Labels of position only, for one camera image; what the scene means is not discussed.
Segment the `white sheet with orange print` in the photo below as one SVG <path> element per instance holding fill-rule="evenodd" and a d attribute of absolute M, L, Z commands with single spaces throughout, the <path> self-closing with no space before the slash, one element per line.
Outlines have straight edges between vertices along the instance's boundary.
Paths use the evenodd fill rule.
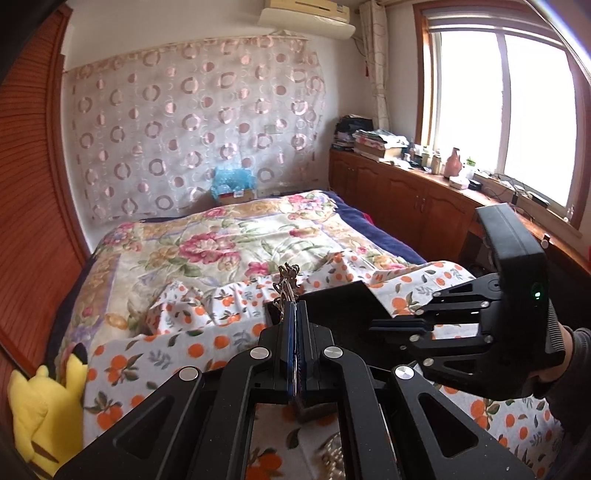
<path fill-rule="evenodd" d="M 331 253 L 316 271 L 301 273 L 300 293 L 365 282 L 392 314 L 409 313 L 428 303 L 434 291 L 473 277 L 450 262 L 377 270 L 351 250 Z M 152 336 L 113 340 L 99 346 L 90 360 L 84 405 L 85 445 L 138 405 L 176 370 L 193 365 L 202 371 L 224 366 L 237 353 L 256 345 L 267 326 L 264 304 L 277 297 L 273 275 L 238 282 L 204 295 L 173 281 L 150 308 L 146 323 Z M 446 325 L 435 338 L 470 336 L 475 325 Z M 562 430 L 544 400 L 490 401 L 436 386 L 463 411 L 530 465 L 542 478 L 556 457 Z M 247 480 L 316 479 L 322 476 L 318 453 L 338 431 L 336 416 L 299 425 L 287 406 L 257 408 Z"/>

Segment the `air conditioner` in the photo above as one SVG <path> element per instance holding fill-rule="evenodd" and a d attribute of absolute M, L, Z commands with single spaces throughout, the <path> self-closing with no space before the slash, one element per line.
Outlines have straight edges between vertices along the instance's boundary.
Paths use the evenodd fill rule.
<path fill-rule="evenodd" d="M 355 33 L 349 7 L 329 0 L 266 0 L 258 24 L 338 40 Z"/>

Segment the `window pane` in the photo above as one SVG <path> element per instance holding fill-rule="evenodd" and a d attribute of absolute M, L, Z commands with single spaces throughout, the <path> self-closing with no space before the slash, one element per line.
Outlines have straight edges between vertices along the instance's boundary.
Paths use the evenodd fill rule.
<path fill-rule="evenodd" d="M 437 146 L 445 159 L 452 148 L 494 171 L 501 141 L 501 54 L 496 34 L 441 34 L 441 110 Z"/>
<path fill-rule="evenodd" d="M 511 133 L 505 174 L 567 206 L 577 139 L 574 85 L 558 48 L 506 36 Z"/>

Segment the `curtain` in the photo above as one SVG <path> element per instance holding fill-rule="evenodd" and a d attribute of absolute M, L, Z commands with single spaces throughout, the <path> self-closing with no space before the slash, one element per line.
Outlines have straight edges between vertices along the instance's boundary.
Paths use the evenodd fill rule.
<path fill-rule="evenodd" d="M 386 103 L 386 83 L 388 81 L 388 19 L 386 9 L 375 0 L 359 7 L 363 44 L 369 70 L 373 104 L 374 128 L 388 130 L 388 105 Z"/>
<path fill-rule="evenodd" d="M 66 73 L 66 154 L 97 223 L 190 213 L 216 169 L 258 189 L 309 187 L 324 79 L 299 37 L 217 38 Z"/>

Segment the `bed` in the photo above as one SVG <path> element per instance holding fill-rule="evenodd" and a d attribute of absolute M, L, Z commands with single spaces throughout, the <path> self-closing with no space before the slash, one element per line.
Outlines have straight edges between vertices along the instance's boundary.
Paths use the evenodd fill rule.
<path fill-rule="evenodd" d="M 301 267 L 300 293 L 361 280 L 391 316 L 411 313 L 434 291 L 473 278 L 452 262 L 424 262 L 332 192 L 123 223 L 97 247 L 61 306 L 48 345 L 57 378 L 75 344 L 89 351 L 85 444 L 177 369 L 221 368 L 256 345 L 268 326 L 265 304 L 277 297 L 272 282 L 283 262 Z M 475 326 L 447 325 L 434 337 L 474 333 Z M 561 428 L 543 400 L 494 402 L 436 387 L 545 475 Z M 302 478 L 302 471 L 322 477 L 319 447 L 336 432 L 336 416 L 299 425 L 290 406 L 258 406 L 247 480 Z M 272 454 L 272 462 L 261 452 Z"/>

